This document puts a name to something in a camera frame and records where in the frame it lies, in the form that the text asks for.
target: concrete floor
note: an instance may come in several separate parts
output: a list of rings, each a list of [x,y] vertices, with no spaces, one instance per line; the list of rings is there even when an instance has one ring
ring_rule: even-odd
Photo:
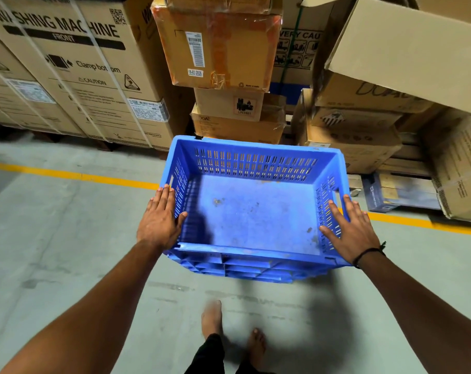
[[[165,164],[147,150],[101,152],[29,135],[0,143],[0,163],[149,182],[160,180]],[[0,171],[0,369],[130,249],[151,193]],[[396,264],[471,318],[471,235],[374,227]],[[162,257],[114,373],[183,373],[202,344],[200,315],[210,298],[221,299],[233,343],[227,373],[253,327],[266,333],[266,369],[277,374],[425,372],[360,270],[282,285],[198,275]]]

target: yellow floor line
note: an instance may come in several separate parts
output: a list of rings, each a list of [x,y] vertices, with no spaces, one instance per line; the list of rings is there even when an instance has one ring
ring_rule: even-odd
[[[37,176],[48,176],[48,177],[57,177],[57,178],[72,179],[72,180],[79,180],[79,181],[106,183],[109,185],[127,186],[129,188],[142,188],[142,189],[156,190],[159,187],[159,184],[152,183],[152,182],[132,181],[132,180],[122,179],[122,178],[86,175],[84,173],[67,172],[65,170],[33,168],[30,166],[22,166],[22,165],[0,163],[0,170],[26,173],[26,174],[37,175]],[[379,222],[402,224],[405,226],[429,228],[429,229],[434,229],[434,230],[439,230],[439,231],[447,231],[447,232],[455,232],[455,233],[471,235],[471,227],[462,227],[462,226],[446,225],[442,223],[433,223],[429,220],[407,218],[404,216],[387,215],[387,214],[381,214],[381,213],[376,213],[376,212],[370,212],[368,215],[371,220],[375,220]]]

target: blue plastic crate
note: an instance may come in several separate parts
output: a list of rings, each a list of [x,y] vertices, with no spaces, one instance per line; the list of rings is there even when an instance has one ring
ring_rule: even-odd
[[[282,283],[349,265],[318,230],[341,234],[327,202],[349,194],[340,150],[177,136],[165,183],[189,213],[165,254],[195,273]]]

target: crate bottom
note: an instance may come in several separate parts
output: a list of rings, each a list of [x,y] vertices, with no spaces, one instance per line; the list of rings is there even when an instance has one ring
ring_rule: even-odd
[[[316,201],[311,184],[197,176],[180,241],[320,255]]]

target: qr code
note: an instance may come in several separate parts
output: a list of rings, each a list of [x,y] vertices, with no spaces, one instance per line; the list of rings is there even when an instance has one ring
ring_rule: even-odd
[[[126,25],[126,19],[123,11],[120,9],[109,9],[116,25]]]

